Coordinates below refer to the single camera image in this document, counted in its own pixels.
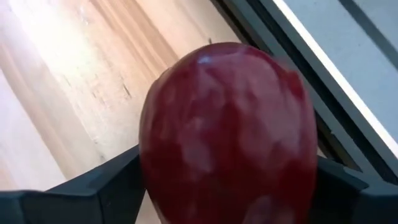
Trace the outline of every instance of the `apple skin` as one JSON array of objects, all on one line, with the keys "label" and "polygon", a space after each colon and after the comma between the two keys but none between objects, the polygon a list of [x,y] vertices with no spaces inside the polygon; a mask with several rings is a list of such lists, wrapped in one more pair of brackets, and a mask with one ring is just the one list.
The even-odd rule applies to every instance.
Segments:
[{"label": "apple skin", "polygon": [[305,223],[317,129],[296,72],[239,43],[204,46],[151,86],[140,158],[163,224]]}]

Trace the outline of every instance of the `wooden board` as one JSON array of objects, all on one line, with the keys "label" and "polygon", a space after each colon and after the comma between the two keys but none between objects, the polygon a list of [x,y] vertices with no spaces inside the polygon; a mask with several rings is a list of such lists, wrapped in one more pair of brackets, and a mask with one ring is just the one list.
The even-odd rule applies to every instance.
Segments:
[{"label": "wooden board", "polygon": [[[137,144],[151,83],[238,41],[209,0],[0,0],[0,190],[45,190]],[[137,223],[158,223],[146,196]]]}]

